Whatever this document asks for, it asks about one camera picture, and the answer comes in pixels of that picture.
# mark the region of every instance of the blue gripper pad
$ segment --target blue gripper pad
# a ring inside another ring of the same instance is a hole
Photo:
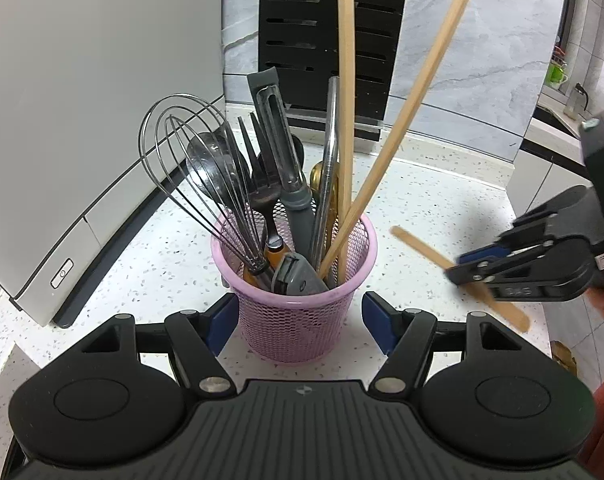
[[[393,318],[401,313],[374,292],[362,297],[362,321],[384,355],[389,355],[400,340],[394,331]]]
[[[230,292],[226,293],[204,312],[204,316],[210,319],[205,343],[213,355],[220,355],[233,330],[236,329],[240,316],[237,296]]]
[[[488,256],[495,256],[496,258],[503,258],[511,254],[505,247],[500,247],[499,245],[489,245],[478,249],[477,251],[473,251],[471,253],[465,253],[461,256],[458,256],[458,265],[467,264],[469,262],[474,262],[476,260],[483,260]]]

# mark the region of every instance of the power button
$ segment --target power button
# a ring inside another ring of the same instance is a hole
[[[69,258],[66,260],[66,262],[64,262],[64,265],[60,267],[60,270],[58,270],[56,275],[51,280],[51,286],[53,288],[58,288],[58,286],[60,286],[60,283],[62,283],[62,280],[64,280],[64,278],[71,269],[73,269],[73,260]]]

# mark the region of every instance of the gold spoon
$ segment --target gold spoon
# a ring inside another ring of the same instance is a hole
[[[331,241],[333,240],[333,224],[338,218],[338,172],[340,171],[339,162],[335,163],[335,175],[333,175],[333,185],[331,186],[331,193],[329,195],[329,215],[326,219],[326,250],[329,250],[331,247]],[[311,188],[311,192],[313,192],[313,197],[316,200],[316,204],[318,201],[318,193],[320,189],[320,176],[322,175],[322,162],[318,162],[311,168],[311,173],[309,174],[309,186]]]

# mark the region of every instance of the kitchen sink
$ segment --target kitchen sink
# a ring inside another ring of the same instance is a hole
[[[552,126],[556,130],[560,130],[563,133],[566,133],[569,136],[575,137],[573,133],[566,127],[562,122],[554,116],[549,110],[546,108],[542,108],[540,106],[536,106],[533,110],[533,117],[538,121],[542,121],[549,126]]]

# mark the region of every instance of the gray marble wall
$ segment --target gray marble wall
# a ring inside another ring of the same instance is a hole
[[[450,1],[406,0],[385,123],[395,119]],[[562,2],[471,0],[417,131],[513,160],[542,86]],[[250,102],[241,75],[256,70],[258,0],[224,0],[223,7],[226,96]]]

